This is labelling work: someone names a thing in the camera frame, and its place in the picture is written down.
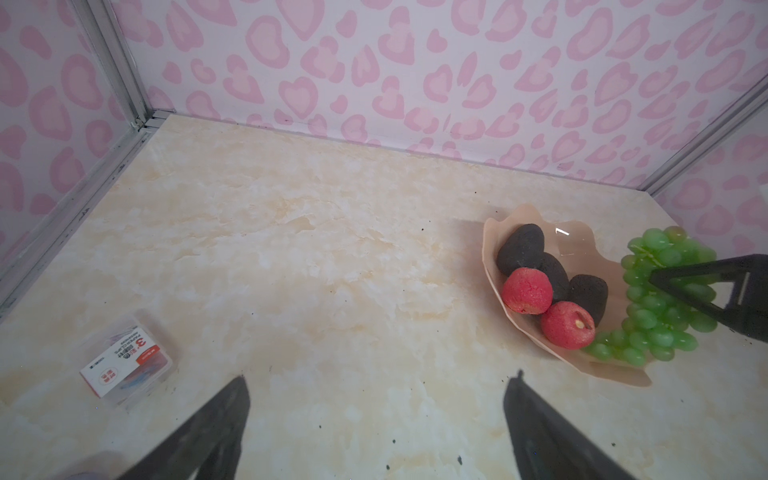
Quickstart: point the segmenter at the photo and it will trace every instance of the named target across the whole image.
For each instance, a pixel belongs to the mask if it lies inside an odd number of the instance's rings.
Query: red label
[[[160,347],[157,345],[152,346],[149,350],[139,355],[139,358],[136,359],[136,363],[141,365],[157,352],[160,352]]]

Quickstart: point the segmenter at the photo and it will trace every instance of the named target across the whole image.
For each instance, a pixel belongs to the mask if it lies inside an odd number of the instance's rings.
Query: pink leopard print wallpaper
[[[128,130],[66,0],[2,0],[0,270]]]
[[[656,197],[719,258],[768,253],[768,109],[727,138]]]
[[[152,105],[638,186],[768,73],[763,0],[113,0]]]

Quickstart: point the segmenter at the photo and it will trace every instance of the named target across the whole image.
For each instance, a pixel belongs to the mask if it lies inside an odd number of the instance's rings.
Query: table surface
[[[119,472],[243,374],[239,478],[518,478],[502,396],[523,369],[638,478],[764,478],[766,344],[720,327],[637,389],[506,319],[482,224],[525,202],[611,260],[672,223],[634,190],[172,116],[0,325],[3,477]],[[140,308],[175,369],[108,409],[70,358]]]

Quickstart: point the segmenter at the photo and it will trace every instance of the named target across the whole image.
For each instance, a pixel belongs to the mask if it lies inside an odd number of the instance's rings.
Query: beige paper bowl
[[[487,219],[482,233],[482,262],[485,274],[512,325],[518,327],[536,345],[563,362],[570,363],[582,373],[631,386],[650,386],[650,378],[642,368],[617,360],[600,362],[580,350],[555,346],[544,337],[536,316],[513,312],[504,305],[501,291],[507,278],[496,266],[496,254],[511,233],[526,223],[535,223],[544,231],[545,252],[560,260],[568,278],[586,273],[599,276],[608,284],[608,302],[598,332],[621,328],[621,321],[626,318],[629,305],[626,297],[627,285],[621,278],[624,270],[619,263],[611,262],[598,253],[594,245],[594,234],[587,224],[573,220],[561,223],[545,222],[538,210],[530,204],[524,204],[501,222]]]

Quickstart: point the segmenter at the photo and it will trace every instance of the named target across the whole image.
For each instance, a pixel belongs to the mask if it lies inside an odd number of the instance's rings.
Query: dark avocado
[[[496,266],[506,276],[516,269],[538,268],[544,256],[544,232],[534,223],[518,227],[499,249]]]
[[[587,310],[592,315],[594,325],[598,326],[605,314],[605,303],[608,301],[608,284],[599,276],[575,275],[571,279],[568,301]]]
[[[558,259],[554,258],[549,253],[544,252],[544,256],[541,259],[541,265],[538,269],[547,274],[549,283],[552,284],[553,305],[568,298],[568,291],[571,288],[568,283],[568,274],[565,272],[565,268],[563,268]]]

